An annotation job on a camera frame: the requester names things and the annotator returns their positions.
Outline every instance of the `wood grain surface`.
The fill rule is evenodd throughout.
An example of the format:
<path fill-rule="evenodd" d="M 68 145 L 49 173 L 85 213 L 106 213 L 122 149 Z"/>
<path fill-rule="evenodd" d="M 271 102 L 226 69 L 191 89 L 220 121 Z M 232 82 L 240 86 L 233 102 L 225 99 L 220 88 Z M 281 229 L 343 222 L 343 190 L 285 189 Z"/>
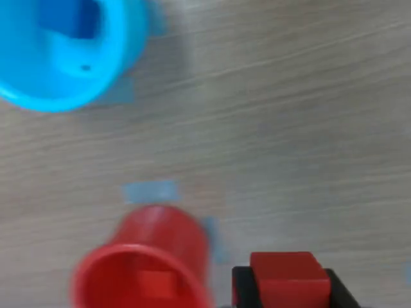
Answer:
<path fill-rule="evenodd" d="M 174 179 L 232 264 L 310 250 L 359 301 L 410 307 L 411 1 L 167 0 L 136 103 L 0 105 L 0 306 L 68 308 L 73 266 L 118 219 L 123 183 Z"/>

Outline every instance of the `red cube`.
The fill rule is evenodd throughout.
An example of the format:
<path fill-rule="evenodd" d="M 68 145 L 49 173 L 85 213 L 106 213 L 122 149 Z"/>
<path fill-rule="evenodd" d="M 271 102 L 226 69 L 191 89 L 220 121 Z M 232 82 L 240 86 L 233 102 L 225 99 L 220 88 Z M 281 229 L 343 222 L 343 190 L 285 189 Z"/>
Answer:
<path fill-rule="evenodd" d="M 310 252 L 253 252 L 264 308 L 329 308 L 331 283 Z"/>
<path fill-rule="evenodd" d="M 138 284 L 145 298 L 175 300 L 177 298 L 177 276 L 171 271 L 139 271 Z"/>

